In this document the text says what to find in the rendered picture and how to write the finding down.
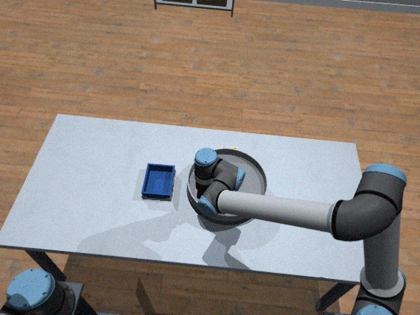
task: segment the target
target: table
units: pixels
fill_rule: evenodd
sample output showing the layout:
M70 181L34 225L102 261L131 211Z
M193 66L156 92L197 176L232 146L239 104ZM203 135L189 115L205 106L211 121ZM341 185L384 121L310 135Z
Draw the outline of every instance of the table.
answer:
M256 219L224 228L203 222L186 195L203 147L236 147L253 157L271 196L334 203L351 199L361 178L354 144L57 115L0 231L0 247L26 250L61 279L45 252L343 283L335 291L359 283L362 241ZM171 201L141 198L148 163L175 165Z

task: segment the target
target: tabletop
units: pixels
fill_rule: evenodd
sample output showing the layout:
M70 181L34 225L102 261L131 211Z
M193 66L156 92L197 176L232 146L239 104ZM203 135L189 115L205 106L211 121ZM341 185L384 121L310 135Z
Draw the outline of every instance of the tabletop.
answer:
M252 219L212 224L189 204L196 151L237 148L266 195L334 203L361 178L355 144L57 115L0 231L0 247L358 283L363 242ZM148 163L175 166L170 201L142 199Z

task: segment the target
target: blue bin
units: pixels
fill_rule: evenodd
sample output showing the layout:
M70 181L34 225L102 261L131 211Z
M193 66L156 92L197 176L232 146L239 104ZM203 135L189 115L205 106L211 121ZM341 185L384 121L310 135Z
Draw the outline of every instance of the blue bin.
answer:
M141 195L145 198L170 200L175 178L173 165L147 164Z

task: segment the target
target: blue joint cap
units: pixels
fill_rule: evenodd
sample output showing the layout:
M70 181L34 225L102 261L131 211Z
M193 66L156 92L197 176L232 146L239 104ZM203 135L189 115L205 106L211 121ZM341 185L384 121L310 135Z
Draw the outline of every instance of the blue joint cap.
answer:
M9 305L19 311L26 311L46 302L54 291L52 275L41 269L30 269L17 275L7 287Z
M372 164L366 168L367 171L378 171L379 173L386 173L389 175L393 175L395 177L398 177L400 180L402 180L404 183L407 184L407 176L405 176L404 172L401 169L398 169L395 166L392 166L390 164L383 164L383 163L377 163Z
M389 310L383 306L370 304L362 307L356 315L393 315Z
M244 178L245 171L238 167L237 184L235 185L235 191L238 191L241 188L241 185L244 182Z
M195 153L195 163L199 166L209 166L216 162L217 153L210 148L202 148Z
M217 211L213 207L213 205L208 201L205 197L201 196L198 200L198 208L200 209L201 213L204 213L207 216L210 216L211 218L214 218L217 216Z

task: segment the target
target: small blue container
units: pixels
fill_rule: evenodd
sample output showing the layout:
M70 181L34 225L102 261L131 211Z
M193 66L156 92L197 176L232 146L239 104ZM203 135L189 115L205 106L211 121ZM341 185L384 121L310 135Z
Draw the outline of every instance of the small blue container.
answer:
M170 200L175 178L173 165L147 164L141 195L151 199Z

